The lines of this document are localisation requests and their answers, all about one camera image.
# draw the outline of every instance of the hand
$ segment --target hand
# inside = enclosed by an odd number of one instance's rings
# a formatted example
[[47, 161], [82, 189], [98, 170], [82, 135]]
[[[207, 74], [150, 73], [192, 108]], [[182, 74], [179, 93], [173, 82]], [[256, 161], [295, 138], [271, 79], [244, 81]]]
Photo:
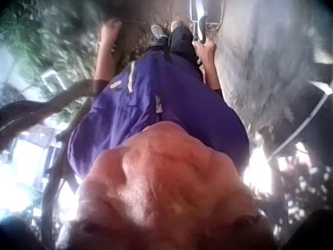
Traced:
[[114, 46], [121, 24], [122, 22], [119, 19], [112, 18], [103, 25], [100, 38], [102, 45]]
[[207, 38], [205, 44], [196, 41], [192, 45], [204, 66], [214, 64], [216, 44], [212, 40]]

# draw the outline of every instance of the purple jacket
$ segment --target purple jacket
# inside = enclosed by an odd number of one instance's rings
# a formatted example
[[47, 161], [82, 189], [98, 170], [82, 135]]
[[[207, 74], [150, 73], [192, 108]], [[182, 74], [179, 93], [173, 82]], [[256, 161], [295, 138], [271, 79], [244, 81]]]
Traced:
[[84, 178], [97, 156], [159, 121], [172, 121], [206, 146], [226, 153], [241, 174], [249, 141], [236, 113], [204, 85], [195, 66], [171, 54], [149, 52], [131, 63], [100, 93], [73, 131], [68, 159]]

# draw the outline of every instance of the white stripe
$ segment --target white stripe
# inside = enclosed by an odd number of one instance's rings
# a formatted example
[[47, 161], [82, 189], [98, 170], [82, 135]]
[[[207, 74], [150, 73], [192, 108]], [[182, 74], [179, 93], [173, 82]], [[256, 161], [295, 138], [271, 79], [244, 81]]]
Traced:
[[133, 61], [131, 63], [131, 72], [130, 72], [130, 76], [129, 76], [129, 83], [128, 83], [128, 88], [129, 88], [129, 92], [132, 93], [133, 92], [133, 73], [134, 73], [134, 67], [135, 67], [135, 61]]
[[110, 85], [110, 89], [114, 89], [114, 88], [118, 87], [120, 84], [121, 84], [121, 81], [115, 82]]

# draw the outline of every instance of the sneaker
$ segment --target sneaker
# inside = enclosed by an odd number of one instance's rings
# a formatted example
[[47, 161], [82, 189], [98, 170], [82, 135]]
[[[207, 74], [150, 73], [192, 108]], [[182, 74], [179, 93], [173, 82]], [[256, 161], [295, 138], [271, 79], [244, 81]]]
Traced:
[[175, 28], [179, 27], [180, 25], [182, 25], [182, 22], [180, 21], [173, 21], [171, 24], [171, 32], [174, 31]]
[[168, 37], [165, 34], [165, 32], [163, 31], [162, 27], [160, 27], [160, 26], [158, 26], [156, 24], [154, 24], [153, 26], [151, 26], [151, 32], [152, 32], [152, 34], [154, 35], [154, 37], [156, 39], [160, 39], [162, 37], [166, 37], [166, 38]]

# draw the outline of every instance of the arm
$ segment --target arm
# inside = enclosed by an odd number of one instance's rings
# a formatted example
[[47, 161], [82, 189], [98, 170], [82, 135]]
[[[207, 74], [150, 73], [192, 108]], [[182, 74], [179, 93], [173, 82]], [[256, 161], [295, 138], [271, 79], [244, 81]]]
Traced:
[[216, 44], [212, 40], [207, 38], [205, 44], [201, 44], [200, 42], [193, 42], [193, 46], [196, 49], [196, 53], [198, 57], [201, 59], [201, 62], [204, 66], [206, 84], [212, 90], [222, 94], [214, 62]]
[[111, 50], [117, 39], [120, 26], [120, 21], [111, 19], [101, 30], [101, 42], [94, 76], [94, 96], [99, 95], [114, 76], [116, 66], [111, 56]]

